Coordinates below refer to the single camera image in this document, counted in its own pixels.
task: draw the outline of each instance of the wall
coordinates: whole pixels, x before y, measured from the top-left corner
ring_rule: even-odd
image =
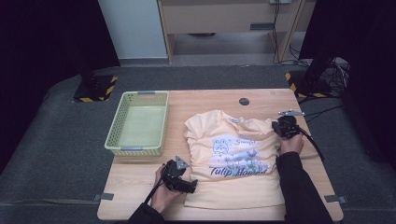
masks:
[[[99,0],[119,59],[167,58],[156,0]]]

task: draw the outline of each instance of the basket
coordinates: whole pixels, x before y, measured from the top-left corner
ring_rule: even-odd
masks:
[[[161,156],[168,115],[168,91],[127,91],[105,142],[117,156]]]

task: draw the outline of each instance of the folded t-shirt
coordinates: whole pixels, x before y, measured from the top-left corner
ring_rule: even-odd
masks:
[[[272,121],[236,119],[220,110],[189,118],[185,137],[191,179],[198,179],[198,185],[185,206],[243,209],[283,204]]]

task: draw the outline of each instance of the wooden table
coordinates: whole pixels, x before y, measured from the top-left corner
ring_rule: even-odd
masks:
[[[277,119],[279,111],[301,111],[294,93],[289,89],[265,90],[210,90],[169,91],[169,117],[161,157],[129,158],[115,157],[111,165],[104,193],[114,194],[112,201],[102,200],[98,217],[102,220],[128,219],[134,210],[145,201],[154,184],[154,173],[178,155],[190,163],[187,140],[184,137],[184,122],[191,116],[210,110],[223,110],[235,118]],[[239,99],[248,98],[249,105],[240,105]],[[304,118],[297,117],[298,124],[308,131]],[[301,159],[311,176],[332,219],[339,221],[343,212],[339,203],[326,203],[325,195],[334,195],[329,177],[314,147],[305,139]],[[183,179],[190,179],[188,168]],[[210,210],[184,207],[183,194],[163,214],[166,220],[283,220],[285,206],[271,206],[241,210]]]

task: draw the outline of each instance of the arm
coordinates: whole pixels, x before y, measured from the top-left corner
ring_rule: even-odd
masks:
[[[163,168],[164,165],[155,172],[154,185],[161,180]],[[141,203],[129,218],[128,223],[163,224],[165,220],[161,213],[166,210],[166,208],[171,205],[172,201],[180,194],[181,192],[171,191],[164,184],[161,184],[152,195],[150,205]]]
[[[304,170],[299,153],[303,149],[302,135],[280,139],[280,156],[276,160],[280,187],[285,197],[287,223],[333,223],[308,173]]]

